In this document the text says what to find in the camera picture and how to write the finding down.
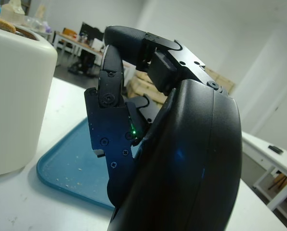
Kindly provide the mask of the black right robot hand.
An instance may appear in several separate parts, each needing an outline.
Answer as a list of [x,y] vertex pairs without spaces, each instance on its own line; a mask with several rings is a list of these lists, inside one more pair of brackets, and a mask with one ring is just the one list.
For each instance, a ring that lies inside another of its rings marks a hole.
[[91,146],[106,159],[110,231],[223,231],[242,166],[238,106],[179,41],[104,32],[85,91]]

